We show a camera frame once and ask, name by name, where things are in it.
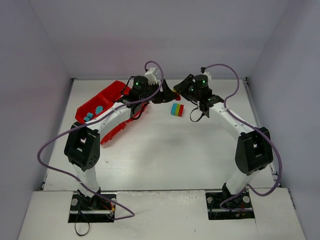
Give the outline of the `red green cyan brick tower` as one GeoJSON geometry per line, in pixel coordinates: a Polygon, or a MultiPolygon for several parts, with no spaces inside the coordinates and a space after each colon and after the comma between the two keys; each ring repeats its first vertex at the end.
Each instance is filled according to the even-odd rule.
{"type": "Polygon", "coordinates": [[[181,100],[181,96],[178,93],[175,93],[175,100],[176,101],[180,101],[181,100]]]}

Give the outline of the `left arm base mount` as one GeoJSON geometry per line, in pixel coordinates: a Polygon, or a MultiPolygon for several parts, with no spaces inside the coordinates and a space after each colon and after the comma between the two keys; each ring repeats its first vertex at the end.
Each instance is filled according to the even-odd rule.
{"type": "Polygon", "coordinates": [[[70,201],[68,223],[113,223],[114,203],[97,196],[85,197],[74,192],[70,201]]]}

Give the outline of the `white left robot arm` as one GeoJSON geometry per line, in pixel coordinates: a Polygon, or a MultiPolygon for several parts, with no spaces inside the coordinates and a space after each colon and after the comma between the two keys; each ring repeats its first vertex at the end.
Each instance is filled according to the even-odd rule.
{"type": "Polygon", "coordinates": [[[73,165],[80,180],[78,192],[92,198],[100,193],[95,165],[100,158],[100,146],[111,140],[127,123],[138,120],[145,111],[149,101],[137,103],[138,100],[153,96],[154,104],[179,100],[166,82],[162,89],[159,85],[149,85],[145,76],[135,76],[132,87],[116,80],[99,92],[92,99],[77,109],[76,122],[72,128],[78,130],[69,133],[64,154],[73,165]]]}

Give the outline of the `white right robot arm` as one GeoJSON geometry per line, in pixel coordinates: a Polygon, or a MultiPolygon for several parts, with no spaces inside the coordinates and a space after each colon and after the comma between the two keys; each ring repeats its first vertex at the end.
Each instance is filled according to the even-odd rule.
{"type": "Polygon", "coordinates": [[[258,172],[272,163],[272,146],[257,131],[245,125],[242,118],[232,117],[234,112],[225,100],[209,88],[208,74],[189,74],[173,89],[181,97],[196,103],[204,116],[216,121],[236,140],[236,169],[222,187],[228,197],[238,194],[258,172]]]}

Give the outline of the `cyan green red brick stack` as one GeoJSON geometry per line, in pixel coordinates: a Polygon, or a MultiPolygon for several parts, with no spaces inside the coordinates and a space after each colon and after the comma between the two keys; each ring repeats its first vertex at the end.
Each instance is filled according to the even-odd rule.
{"type": "Polygon", "coordinates": [[[174,103],[170,110],[170,114],[177,117],[182,117],[183,112],[184,112],[184,105],[180,103],[174,103]]]}

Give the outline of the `small cyan square brick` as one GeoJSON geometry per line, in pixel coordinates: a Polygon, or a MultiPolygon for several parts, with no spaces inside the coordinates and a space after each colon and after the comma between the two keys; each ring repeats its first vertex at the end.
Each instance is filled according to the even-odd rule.
{"type": "Polygon", "coordinates": [[[88,121],[90,121],[90,120],[93,118],[93,116],[94,116],[93,113],[88,112],[87,115],[83,118],[83,120],[84,120],[85,122],[88,122],[88,121]]]}

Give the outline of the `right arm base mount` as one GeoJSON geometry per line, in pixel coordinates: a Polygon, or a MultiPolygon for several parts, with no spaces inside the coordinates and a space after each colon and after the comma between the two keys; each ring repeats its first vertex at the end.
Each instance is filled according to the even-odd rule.
{"type": "Polygon", "coordinates": [[[244,220],[254,219],[255,214],[251,202],[250,194],[245,191],[237,198],[234,198],[220,207],[227,197],[220,192],[205,193],[208,219],[210,221],[217,220],[244,220]]]}

